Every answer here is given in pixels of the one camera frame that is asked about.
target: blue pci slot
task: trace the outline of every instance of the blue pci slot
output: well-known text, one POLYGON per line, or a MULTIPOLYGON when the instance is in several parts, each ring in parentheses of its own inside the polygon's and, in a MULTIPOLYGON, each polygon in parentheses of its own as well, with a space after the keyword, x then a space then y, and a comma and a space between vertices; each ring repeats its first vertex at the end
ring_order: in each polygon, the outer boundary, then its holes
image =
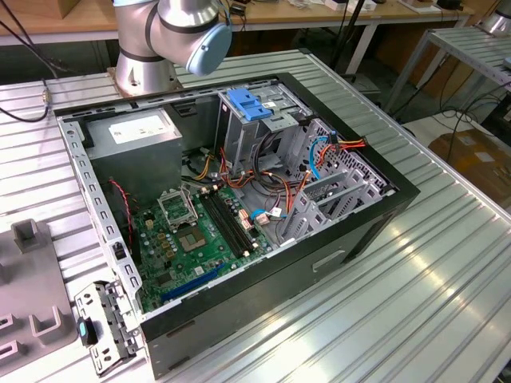
POLYGON ((198 287, 200 285, 204 285, 205 283, 212 281, 213 279, 218 277, 218 272, 224 266, 225 266, 225 263, 222 263, 220 266, 209 271, 208 273, 201 275, 200 277, 195 278, 194 280, 192 280, 190 282, 186 282, 183 286, 179 286, 179 287, 175 288, 174 290, 170 290, 168 293, 162 294, 160 296, 161 303, 163 304, 165 301, 169 301, 171 299, 179 297, 180 295, 186 294, 189 291, 195 289, 196 287, 198 287))

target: wooden desk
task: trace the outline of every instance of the wooden desk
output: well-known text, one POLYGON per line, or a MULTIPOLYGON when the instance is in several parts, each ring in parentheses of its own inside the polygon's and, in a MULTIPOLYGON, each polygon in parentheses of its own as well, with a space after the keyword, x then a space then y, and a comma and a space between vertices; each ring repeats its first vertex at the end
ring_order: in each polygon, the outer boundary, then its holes
MULTIPOLYGON (((397 0, 388 0, 386 4, 376 6, 372 12, 360 14, 356 25, 366 26, 354 56, 348 67, 348 73, 355 73, 376 28, 381 24, 398 24, 407 22, 457 21, 456 26, 464 26, 471 9, 460 12, 442 11, 442 14, 417 14, 399 4, 397 0)), ((81 0, 77 6, 62 20, 18 14, 18 18, 36 43, 55 43, 69 41, 93 41, 117 39, 117 21, 110 0, 81 0)), ((287 30, 301 28, 319 28, 340 26, 343 12, 335 12, 321 5, 312 5, 301 10, 292 6, 287 0, 276 4, 253 2, 247 8, 246 30, 287 30)), ((344 25, 350 20, 347 12, 344 25)), ((14 30, 15 24, 4 10, 0 10, 3 20, 14 30)), ((243 22, 233 15, 234 30, 239 31, 243 22)), ((0 28, 0 45, 19 44, 6 30, 0 28)))

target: metal latch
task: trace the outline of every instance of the metal latch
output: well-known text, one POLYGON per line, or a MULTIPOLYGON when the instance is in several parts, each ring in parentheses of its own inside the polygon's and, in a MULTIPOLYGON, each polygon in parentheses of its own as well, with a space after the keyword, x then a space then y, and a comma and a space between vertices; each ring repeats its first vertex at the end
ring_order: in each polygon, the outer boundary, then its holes
POLYGON ((84 345, 89 346, 98 376, 104 376, 136 355, 142 347, 141 332, 118 281, 95 282, 76 295, 75 302, 81 317, 78 332, 84 345))

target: metal table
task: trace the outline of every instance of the metal table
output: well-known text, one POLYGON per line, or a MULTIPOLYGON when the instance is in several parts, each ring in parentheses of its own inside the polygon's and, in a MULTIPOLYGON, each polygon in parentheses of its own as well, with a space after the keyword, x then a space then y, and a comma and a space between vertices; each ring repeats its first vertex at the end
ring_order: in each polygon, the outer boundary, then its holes
MULTIPOLYGON (((226 60, 186 85, 289 71, 422 191, 354 262, 162 381, 492 381, 511 355, 511 217, 315 57, 226 60)), ((57 106, 116 99, 105 74, 49 81, 57 106)), ((41 110, 40 83, 0 88, 2 107, 41 110)), ((112 278, 57 125, 0 116, 0 228, 47 222, 69 296, 112 278)), ((149 381, 139 352, 108 381, 149 381)), ((79 340, 3 382, 95 381, 79 340)))
MULTIPOLYGON (((511 72, 502 64, 505 58, 511 57, 511 37, 495 38, 475 26, 427 30, 422 35, 415 51, 396 80, 389 99, 384 106, 386 112, 389 112, 390 108, 394 105, 402 87, 408 81, 429 44, 438 46, 442 52, 432 61, 418 86, 426 82, 433 75, 434 70, 446 54, 456 57, 459 61, 471 66, 480 73, 479 79, 475 81, 469 94, 475 95, 481 88, 485 78, 489 78, 498 85, 511 82, 511 72)), ((511 85, 507 85, 505 88, 510 90, 511 85)))

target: cardboard box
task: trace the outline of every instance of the cardboard box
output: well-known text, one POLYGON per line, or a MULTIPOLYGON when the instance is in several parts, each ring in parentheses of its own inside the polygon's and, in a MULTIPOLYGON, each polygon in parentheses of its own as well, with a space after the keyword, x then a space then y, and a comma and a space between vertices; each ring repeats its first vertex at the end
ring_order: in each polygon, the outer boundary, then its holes
MULTIPOLYGON (((446 159, 452 134, 444 134, 430 149, 446 159)), ((450 165, 504 209, 511 207, 511 156, 483 132, 471 129, 454 137, 450 165)))
POLYGON ((6 0, 13 12, 36 14, 47 18, 64 18, 80 0, 6 0))

